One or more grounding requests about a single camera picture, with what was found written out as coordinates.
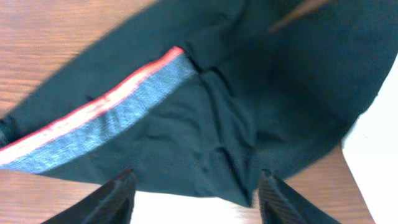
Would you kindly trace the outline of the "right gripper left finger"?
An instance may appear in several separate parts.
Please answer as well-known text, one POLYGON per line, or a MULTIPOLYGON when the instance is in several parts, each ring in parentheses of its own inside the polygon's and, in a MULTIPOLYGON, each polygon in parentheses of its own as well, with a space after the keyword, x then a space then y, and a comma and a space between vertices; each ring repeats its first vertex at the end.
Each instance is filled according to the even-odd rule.
POLYGON ((131 169, 43 224, 130 224, 136 192, 131 169))

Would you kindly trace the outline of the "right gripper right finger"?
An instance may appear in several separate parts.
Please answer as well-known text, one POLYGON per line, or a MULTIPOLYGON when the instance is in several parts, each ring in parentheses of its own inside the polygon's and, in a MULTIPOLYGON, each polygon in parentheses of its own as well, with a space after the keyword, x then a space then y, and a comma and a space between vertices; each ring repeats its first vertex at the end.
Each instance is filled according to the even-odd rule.
POLYGON ((269 170, 261 173, 258 199, 263 224, 340 224, 269 170))

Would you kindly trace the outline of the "black leggings with red waistband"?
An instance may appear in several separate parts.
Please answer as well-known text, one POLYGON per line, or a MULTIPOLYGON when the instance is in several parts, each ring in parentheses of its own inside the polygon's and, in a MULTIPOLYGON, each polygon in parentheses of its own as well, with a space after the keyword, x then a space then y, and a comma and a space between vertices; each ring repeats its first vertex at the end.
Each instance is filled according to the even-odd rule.
POLYGON ((248 207, 262 170, 330 152, 397 55, 397 2, 159 1, 69 62, 1 120, 1 168, 248 207))

